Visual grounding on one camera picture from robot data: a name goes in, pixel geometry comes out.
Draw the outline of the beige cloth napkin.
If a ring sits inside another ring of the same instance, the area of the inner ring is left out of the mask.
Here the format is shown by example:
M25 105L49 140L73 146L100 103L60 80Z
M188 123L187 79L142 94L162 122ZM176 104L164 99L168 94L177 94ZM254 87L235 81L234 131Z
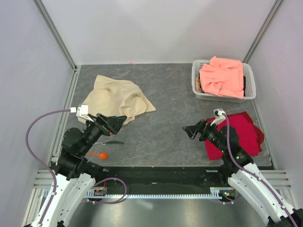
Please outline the beige cloth napkin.
M83 104L88 106L88 113L93 116L98 113L107 117L125 115L127 119L123 125L133 121L138 115L156 111L138 85L102 75L97 75L93 90Z

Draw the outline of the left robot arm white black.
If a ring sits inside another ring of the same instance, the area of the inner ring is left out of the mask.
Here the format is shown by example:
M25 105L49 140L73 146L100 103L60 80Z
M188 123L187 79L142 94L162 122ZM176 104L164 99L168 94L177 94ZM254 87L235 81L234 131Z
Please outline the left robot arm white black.
M101 136L116 135L126 116L88 115L86 129L68 129L54 170L50 191L31 227L66 227L81 200L93 186L104 181L103 167L85 155Z

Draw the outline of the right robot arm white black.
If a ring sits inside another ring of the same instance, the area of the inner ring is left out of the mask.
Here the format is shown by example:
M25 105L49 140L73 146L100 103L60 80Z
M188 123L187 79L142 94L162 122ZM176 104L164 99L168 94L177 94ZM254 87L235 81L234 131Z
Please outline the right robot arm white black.
M183 130L190 139L210 142L222 152L223 164L217 174L222 186L231 186L252 206L268 227L301 227L303 210L296 209L262 175L251 156L240 146L239 136L230 125L221 129L206 120Z

